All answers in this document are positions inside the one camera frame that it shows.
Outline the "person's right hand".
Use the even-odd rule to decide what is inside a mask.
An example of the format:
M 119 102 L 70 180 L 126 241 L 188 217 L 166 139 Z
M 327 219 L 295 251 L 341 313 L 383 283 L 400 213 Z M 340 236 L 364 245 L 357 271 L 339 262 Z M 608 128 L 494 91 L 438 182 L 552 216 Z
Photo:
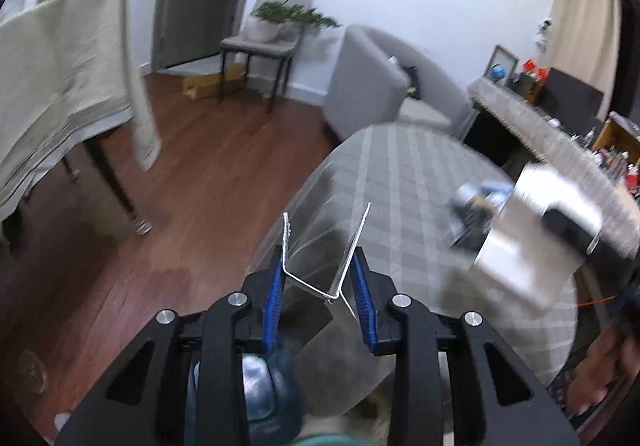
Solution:
M 621 324 L 610 322 L 588 348 L 565 389 L 567 418 L 602 403 L 617 380 L 633 381 L 639 372 L 639 343 Z

